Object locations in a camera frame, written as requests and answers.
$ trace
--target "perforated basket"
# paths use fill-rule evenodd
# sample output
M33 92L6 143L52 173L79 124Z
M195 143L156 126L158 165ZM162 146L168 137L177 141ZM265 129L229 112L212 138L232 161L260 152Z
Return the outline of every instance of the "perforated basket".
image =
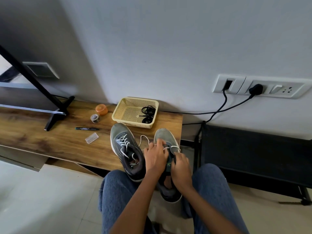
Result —
M112 115L112 119L114 121L123 123L126 126L151 129L155 122L158 105L159 103L156 100L126 97L121 99L117 104L117 107L115 108ZM142 119L144 117L140 117L140 115L144 115L141 111L142 108L147 106L153 106L156 108L153 121L150 124L142 123Z

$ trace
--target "hand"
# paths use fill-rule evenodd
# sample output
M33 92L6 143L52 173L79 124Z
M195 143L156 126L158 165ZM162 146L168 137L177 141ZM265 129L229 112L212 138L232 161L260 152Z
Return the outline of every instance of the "hand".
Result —
M190 164L185 154L174 153L174 155L176 163L174 160L171 162L171 178L175 187L183 195L186 190L193 188Z
M152 171L160 177L165 170L169 152L167 149L163 149L162 145L164 144L166 144L164 140L158 139L157 145L150 143L149 147L144 149L146 173Z

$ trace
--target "gray sneaker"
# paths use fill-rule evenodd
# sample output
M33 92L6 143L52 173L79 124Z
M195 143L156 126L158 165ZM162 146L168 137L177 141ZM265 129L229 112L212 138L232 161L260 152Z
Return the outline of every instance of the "gray sneaker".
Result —
M146 173L145 159L128 127L122 123L112 126L111 146L130 179L134 182L142 181Z
M167 176L171 175L170 171L171 171L172 159L176 161L174 152L179 153L181 152L181 149L179 148L179 144L177 143L177 140L175 139L173 134L166 128L161 128L156 131L155 136L154 136L154 144L157 143L158 138L163 139L166 142L166 145L164 145L164 147L168 149L169 156L167 159L167 165L164 168L164 171L158 180L157 188L165 201L170 202L170 203L175 203L175 202L178 202L182 198L182 195L177 190L172 180L171 180L171 185L172 185L171 189L167 188L164 185L164 181Z

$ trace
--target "forearm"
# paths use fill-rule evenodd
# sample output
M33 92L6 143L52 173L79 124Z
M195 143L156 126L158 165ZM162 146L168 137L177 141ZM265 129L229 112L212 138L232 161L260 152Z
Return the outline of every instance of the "forearm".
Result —
M204 200L194 188L186 189L182 194L212 234L242 234L234 224Z
M110 234L143 233L149 204L159 177L153 171L146 173L138 189L110 230Z

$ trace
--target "wooden table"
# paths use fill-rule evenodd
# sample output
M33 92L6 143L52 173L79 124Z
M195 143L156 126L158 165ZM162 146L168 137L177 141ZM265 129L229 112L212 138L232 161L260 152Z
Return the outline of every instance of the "wooden table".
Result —
M116 123L112 120L112 113L116 106L108 105L108 114L97 124L90 120L90 116L96 113L95 107L94 103L73 101L68 108L69 116L57 122L49 132L44 131L49 114L0 108L0 145L106 170L123 170L110 145L110 130ZM153 141L159 128L170 130L180 143L182 117L181 114L158 112L151 129L129 129L137 143L141 135ZM85 138L94 131L75 130L75 127L97 127L100 129L96 131L99 138L87 144ZM143 149L147 141L144 137L142 140Z

